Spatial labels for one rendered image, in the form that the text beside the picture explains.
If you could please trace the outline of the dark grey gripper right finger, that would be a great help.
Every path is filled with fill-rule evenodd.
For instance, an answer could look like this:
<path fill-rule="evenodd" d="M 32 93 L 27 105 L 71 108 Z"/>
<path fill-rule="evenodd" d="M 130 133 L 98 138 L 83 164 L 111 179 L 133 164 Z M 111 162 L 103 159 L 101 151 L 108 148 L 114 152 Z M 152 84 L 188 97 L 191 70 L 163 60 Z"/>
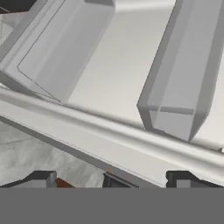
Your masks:
<path fill-rule="evenodd" d="M 165 176 L 167 188 L 222 188 L 222 185 L 199 179 L 189 171 L 167 171 Z"/>

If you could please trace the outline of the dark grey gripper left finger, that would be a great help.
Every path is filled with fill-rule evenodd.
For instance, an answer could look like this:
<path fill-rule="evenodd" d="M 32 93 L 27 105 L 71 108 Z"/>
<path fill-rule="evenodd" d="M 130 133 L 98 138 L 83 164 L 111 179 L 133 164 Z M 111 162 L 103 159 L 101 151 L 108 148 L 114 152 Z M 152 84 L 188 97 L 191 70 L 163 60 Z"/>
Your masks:
<path fill-rule="evenodd" d="M 56 171 L 33 171 L 23 179 L 0 185 L 0 188 L 54 188 L 56 178 Z"/>

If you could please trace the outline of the brown wooden piece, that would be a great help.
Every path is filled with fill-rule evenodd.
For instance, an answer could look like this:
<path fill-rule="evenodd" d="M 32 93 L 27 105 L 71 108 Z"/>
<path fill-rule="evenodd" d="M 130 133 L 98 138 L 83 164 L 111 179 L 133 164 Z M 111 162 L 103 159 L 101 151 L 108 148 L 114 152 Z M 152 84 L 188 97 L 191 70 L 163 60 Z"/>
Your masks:
<path fill-rule="evenodd" d="M 67 183 L 65 180 L 61 178 L 56 178 L 55 182 L 58 188 L 74 188 L 73 185 Z"/>

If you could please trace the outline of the wide translucent fridge door bin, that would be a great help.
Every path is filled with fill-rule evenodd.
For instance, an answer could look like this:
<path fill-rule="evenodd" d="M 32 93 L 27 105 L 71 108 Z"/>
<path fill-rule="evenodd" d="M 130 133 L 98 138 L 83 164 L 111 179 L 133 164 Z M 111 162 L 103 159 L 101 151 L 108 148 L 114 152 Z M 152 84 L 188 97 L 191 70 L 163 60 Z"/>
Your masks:
<path fill-rule="evenodd" d="M 0 85 L 66 102 L 115 12 L 115 0 L 0 0 Z"/>

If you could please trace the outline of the narrow translucent fridge door bin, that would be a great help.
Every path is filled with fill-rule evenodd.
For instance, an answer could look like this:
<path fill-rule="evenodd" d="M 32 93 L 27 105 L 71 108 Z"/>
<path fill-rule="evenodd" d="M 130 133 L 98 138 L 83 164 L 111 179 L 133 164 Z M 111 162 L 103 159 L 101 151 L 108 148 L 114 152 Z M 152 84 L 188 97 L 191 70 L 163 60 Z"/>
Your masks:
<path fill-rule="evenodd" d="M 224 0 L 176 0 L 137 109 L 146 130 L 190 141 L 207 119 L 224 50 Z"/>

